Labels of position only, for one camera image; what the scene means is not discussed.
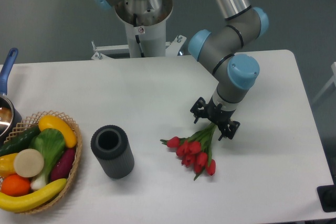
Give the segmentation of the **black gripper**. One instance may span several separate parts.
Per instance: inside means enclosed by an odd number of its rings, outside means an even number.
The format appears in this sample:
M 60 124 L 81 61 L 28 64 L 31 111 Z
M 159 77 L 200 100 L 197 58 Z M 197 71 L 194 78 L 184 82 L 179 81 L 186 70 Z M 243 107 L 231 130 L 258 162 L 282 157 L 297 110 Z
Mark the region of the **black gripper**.
M 218 138 L 221 141 L 223 138 L 228 138 L 232 140 L 240 127 L 238 121 L 230 120 L 231 116 L 234 114 L 235 110 L 226 111 L 223 110 L 222 104 L 216 105 L 211 98 L 209 103 L 206 105 L 205 100 L 199 97 L 194 105 L 191 107 L 190 112 L 194 116 L 194 124 L 201 118 L 207 118 L 217 125 L 221 134 Z

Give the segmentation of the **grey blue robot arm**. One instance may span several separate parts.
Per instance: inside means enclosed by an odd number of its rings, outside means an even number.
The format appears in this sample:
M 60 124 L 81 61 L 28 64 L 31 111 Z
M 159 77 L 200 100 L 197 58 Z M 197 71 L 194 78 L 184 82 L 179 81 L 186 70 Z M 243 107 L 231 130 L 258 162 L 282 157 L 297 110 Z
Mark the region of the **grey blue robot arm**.
M 191 108 L 196 119 L 206 118 L 220 130 L 221 136 L 233 138 L 240 124 L 231 119 L 238 104 L 254 85 L 259 64 L 240 50 L 262 36 L 268 29 L 267 14 L 252 7 L 249 0 L 216 0 L 226 21 L 217 34 L 198 31 L 188 44 L 189 53 L 217 81 L 206 102 L 199 98 Z M 95 0 L 103 9 L 114 8 L 127 32 L 132 58 L 167 55 L 166 25 L 172 0 Z

